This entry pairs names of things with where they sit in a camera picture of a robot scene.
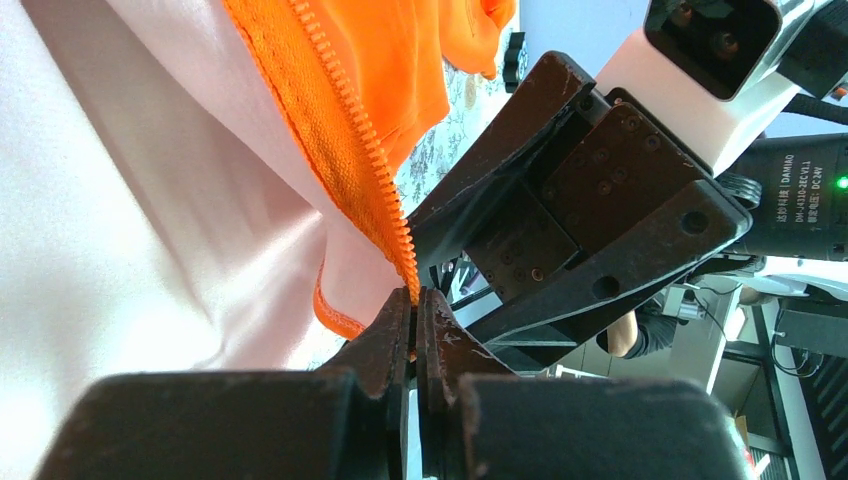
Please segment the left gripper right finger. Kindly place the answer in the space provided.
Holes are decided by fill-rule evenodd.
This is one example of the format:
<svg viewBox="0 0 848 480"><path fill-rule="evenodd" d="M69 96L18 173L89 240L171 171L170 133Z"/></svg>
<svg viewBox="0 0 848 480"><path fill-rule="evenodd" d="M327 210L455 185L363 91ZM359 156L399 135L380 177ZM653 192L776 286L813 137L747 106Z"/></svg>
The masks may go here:
<svg viewBox="0 0 848 480"><path fill-rule="evenodd" d="M444 296L417 308L422 473L438 479L751 479L728 411L670 378L522 377Z"/></svg>

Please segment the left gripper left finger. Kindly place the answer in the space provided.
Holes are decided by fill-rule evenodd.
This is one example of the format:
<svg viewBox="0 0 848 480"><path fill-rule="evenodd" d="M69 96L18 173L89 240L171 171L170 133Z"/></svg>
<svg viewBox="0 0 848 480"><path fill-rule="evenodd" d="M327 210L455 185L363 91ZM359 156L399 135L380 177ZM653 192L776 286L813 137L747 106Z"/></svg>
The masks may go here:
<svg viewBox="0 0 848 480"><path fill-rule="evenodd" d="M123 374L92 385L41 479L401 479L412 302L312 371Z"/></svg>

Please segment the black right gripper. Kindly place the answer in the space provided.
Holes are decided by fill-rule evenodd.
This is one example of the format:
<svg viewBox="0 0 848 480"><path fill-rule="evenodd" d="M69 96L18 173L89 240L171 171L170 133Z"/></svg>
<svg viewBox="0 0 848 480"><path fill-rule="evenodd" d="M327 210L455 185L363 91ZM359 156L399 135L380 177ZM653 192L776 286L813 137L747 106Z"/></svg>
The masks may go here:
<svg viewBox="0 0 848 480"><path fill-rule="evenodd" d="M474 195L540 141L595 79L549 51L407 217L418 270L456 255ZM470 333L540 371L730 246L753 220L631 95L592 96L491 203L465 250L500 306Z"/></svg>

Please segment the orange zip jacket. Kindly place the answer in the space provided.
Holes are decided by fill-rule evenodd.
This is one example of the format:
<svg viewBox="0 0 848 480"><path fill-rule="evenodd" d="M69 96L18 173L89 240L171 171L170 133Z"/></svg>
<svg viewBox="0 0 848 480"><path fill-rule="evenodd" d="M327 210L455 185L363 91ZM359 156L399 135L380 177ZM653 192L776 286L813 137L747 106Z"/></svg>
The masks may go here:
<svg viewBox="0 0 848 480"><path fill-rule="evenodd" d="M303 368L424 270L396 176L513 1L5 1L1 475L125 372Z"/></svg>

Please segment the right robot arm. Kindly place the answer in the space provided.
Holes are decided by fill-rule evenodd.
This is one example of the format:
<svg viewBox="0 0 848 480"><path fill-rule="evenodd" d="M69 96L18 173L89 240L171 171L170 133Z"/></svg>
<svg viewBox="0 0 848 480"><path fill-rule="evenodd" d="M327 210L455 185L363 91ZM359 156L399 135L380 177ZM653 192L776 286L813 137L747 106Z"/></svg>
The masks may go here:
<svg viewBox="0 0 848 480"><path fill-rule="evenodd" d="M847 85L843 1L653 1L597 76L543 55L410 215L429 269L500 299L487 350L546 367L721 253L847 257L847 140L762 132Z"/></svg>

